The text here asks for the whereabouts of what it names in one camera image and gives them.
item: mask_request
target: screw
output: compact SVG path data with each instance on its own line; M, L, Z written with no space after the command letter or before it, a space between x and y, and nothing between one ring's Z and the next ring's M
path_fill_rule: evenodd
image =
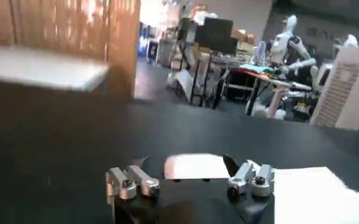
M255 177L255 184L256 185L264 185L266 182L264 177Z
M227 195L229 198L234 198L239 195L239 192L235 187L230 187L227 190Z
M151 184L154 184L155 182L152 180L147 180L147 181L145 181L145 183L151 185Z
M234 182L240 182L241 179L240 179L240 178L234 178L232 181L234 181Z
M155 187L152 188L151 190L149 190L149 195L151 195L151 197L156 197L160 192L160 189Z
M133 184L133 181L129 180L129 179L126 179L126 180L123 181L123 187L124 188L130 187L132 184Z

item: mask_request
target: black stand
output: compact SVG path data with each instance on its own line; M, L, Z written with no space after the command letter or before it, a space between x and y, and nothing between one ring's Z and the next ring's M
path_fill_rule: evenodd
M179 71L182 70L182 65L183 65L183 61L185 59L185 49L186 49L186 43L184 44L185 46L183 47L183 50L181 50L181 58L180 58L180 65L179 65ZM178 96L178 91L179 91L179 82L177 81L177 85L175 88L175 95Z
M220 103L221 100L221 92L222 92L222 87L224 86L224 82L225 80L221 79L221 77L226 73L226 69L222 69L220 72L220 77L219 77L219 82L217 83L217 88L216 88L216 94L215 94L215 98L213 100L213 105L211 106L211 108L213 110L215 110L217 108L217 106Z
M192 87L191 87L190 105L192 105L192 104L193 104L193 98L194 98L194 88L196 87L196 83L197 83L199 63L200 63L200 60L198 60L198 62L197 62L196 73L194 74L193 85L192 85Z
M258 97L259 86L260 86L260 80L259 80L259 79L255 79L254 89L252 90L251 97L250 97L250 103L249 103L249 105L248 105L248 110L247 110L247 115L248 115L248 116L251 116L251 113L252 113L252 109L253 109L253 107L254 107L255 100L256 100L257 97Z
M201 100L199 101L199 105L198 105L199 107L202 107L204 104L204 98L206 95L207 81L208 81L208 75L209 75L209 69L210 69L210 63L211 63L212 56L213 56L213 51L211 51L209 54L209 60L208 60L208 65L206 67L206 74L204 77L204 86L202 89Z

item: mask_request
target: table surface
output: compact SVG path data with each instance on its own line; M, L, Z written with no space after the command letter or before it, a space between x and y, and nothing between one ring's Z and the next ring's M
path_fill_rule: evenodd
M359 190L359 132L0 83L0 223L110 223L105 171L150 156L157 177L178 153L326 166Z
M208 58L209 58L208 54L205 54L205 53L201 54L201 60L207 61ZM212 57L211 61L212 61L212 63L214 63L218 66L227 67L229 69L243 68L243 65L245 64L243 62L240 62L237 58L234 58L234 57L214 56L214 57ZM284 82L284 81L277 80L277 79L270 79L269 77L267 77L265 75L257 74L256 72L247 71L246 73L249 75L252 75L258 79L261 79L263 81L275 84L277 86L282 86L285 88L304 89L304 90L308 90L308 91L312 90L312 88L310 86L303 85L303 84L300 84L297 82Z
M24 47L0 46L0 81L59 89L92 91L109 65Z

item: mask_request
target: wall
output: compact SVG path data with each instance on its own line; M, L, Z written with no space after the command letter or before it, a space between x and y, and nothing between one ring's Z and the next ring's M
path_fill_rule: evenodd
M140 0L0 0L0 39L107 61L108 93L130 99L139 18Z
M272 6L272 0L194 0L193 2L208 5L209 12L216 13L221 19L232 20L234 28L254 34L256 43L263 36Z
M162 0L141 0L140 21L143 24L166 29L179 23L180 5L162 4Z
M294 34L301 37L306 44L316 47L317 53L322 57L332 57L334 38L342 38L351 33L358 38L359 42L358 26L328 21L311 15L296 15L298 17L298 25L294 30ZM285 15L281 13L271 13L263 35L264 40L273 39L282 31L284 17Z

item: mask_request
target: white paper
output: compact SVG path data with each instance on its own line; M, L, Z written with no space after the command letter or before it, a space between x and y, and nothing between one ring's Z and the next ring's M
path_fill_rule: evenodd
M260 166L249 160L258 172ZM327 167L275 170L275 224L359 224L359 192ZM228 178L221 156L184 154L165 163L166 179Z

